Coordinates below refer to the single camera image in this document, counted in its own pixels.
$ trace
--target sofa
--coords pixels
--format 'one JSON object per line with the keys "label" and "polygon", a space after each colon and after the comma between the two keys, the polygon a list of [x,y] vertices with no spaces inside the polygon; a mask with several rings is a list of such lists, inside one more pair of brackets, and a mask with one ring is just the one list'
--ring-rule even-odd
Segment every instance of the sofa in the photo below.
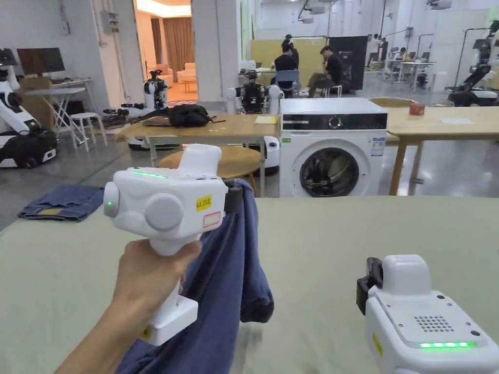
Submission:
{"label": "sofa", "polygon": [[190,80],[196,78],[196,64],[194,62],[186,62],[185,69],[177,72],[177,80],[183,83],[185,78]]}
{"label": "sofa", "polygon": [[173,86],[173,70],[170,69],[167,64],[151,66],[148,70],[149,71],[161,70],[162,73],[158,77],[160,79],[163,79],[165,82],[167,82],[169,88]]}

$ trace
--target blue chair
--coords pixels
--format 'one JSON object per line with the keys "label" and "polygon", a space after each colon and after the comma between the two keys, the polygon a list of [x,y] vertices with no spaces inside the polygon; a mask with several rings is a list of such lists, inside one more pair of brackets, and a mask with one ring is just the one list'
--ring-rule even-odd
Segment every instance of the blue chair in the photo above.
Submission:
{"label": "blue chair", "polygon": [[[293,82],[291,88],[282,88],[279,82]],[[282,91],[301,90],[299,70],[279,70],[275,72],[275,83]]]}

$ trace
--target person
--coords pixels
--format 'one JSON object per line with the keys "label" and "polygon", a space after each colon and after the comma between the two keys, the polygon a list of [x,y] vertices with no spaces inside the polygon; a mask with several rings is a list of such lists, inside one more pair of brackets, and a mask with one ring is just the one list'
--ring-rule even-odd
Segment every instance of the person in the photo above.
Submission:
{"label": "person", "polygon": [[395,55],[396,60],[403,60],[405,58],[405,53],[407,52],[406,47],[400,48],[399,53]]}
{"label": "person", "polygon": [[324,57],[322,63],[324,67],[323,73],[313,73],[308,81],[308,97],[314,97],[317,88],[328,88],[340,85],[342,66],[339,57],[333,53],[328,45],[320,50],[320,54]]}
{"label": "person", "polygon": [[173,256],[158,255],[149,240],[128,243],[120,258],[114,294],[97,325],[54,374],[114,374],[125,354],[175,289],[201,242]]}
{"label": "person", "polygon": [[381,40],[378,39],[378,34],[374,34],[372,39],[367,44],[367,49],[369,51],[369,59],[367,60],[367,67],[369,67],[371,60],[378,60],[379,47],[381,45]]}
{"label": "person", "polygon": [[381,64],[382,68],[385,67],[385,62],[386,62],[386,56],[388,55],[388,42],[386,41],[386,38],[381,39]]}
{"label": "person", "polygon": [[291,34],[286,35],[282,45],[289,44],[291,46],[291,51],[293,52],[291,57],[293,57],[293,60],[296,62],[296,68],[298,69],[300,67],[300,55],[298,50],[294,47],[293,39],[291,38],[293,38]]}
{"label": "person", "polygon": [[[292,48],[289,43],[285,43],[282,45],[282,55],[275,59],[273,66],[275,67],[276,71],[298,69],[298,65],[292,57]],[[275,84],[275,77],[272,78],[270,84]],[[293,82],[280,82],[279,86],[281,88],[291,88],[293,86]],[[292,91],[283,92],[286,99],[293,97]]]}

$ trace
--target green led light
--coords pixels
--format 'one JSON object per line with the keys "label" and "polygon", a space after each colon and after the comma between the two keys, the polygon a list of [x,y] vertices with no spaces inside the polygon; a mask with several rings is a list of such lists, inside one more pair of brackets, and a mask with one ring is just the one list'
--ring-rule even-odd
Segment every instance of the green led light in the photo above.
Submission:
{"label": "green led light", "polygon": [[474,347],[474,343],[461,342],[461,343],[421,343],[421,348],[458,348],[458,347]]}
{"label": "green led light", "polygon": [[143,176],[148,176],[148,177],[156,177],[156,178],[168,179],[168,177],[161,176],[161,175],[158,175],[158,174],[151,174],[151,173],[144,173],[144,172],[136,172],[136,171],[132,171],[132,173],[134,173],[134,174],[140,174],[140,175],[143,175]]}

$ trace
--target washing machine control panel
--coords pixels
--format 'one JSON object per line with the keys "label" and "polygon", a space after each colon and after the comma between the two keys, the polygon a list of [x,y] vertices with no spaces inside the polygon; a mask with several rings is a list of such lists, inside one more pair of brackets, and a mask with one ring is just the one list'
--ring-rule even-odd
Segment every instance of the washing machine control panel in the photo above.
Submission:
{"label": "washing machine control panel", "polygon": [[377,114],[284,114],[282,129],[288,131],[385,130],[386,113]]}

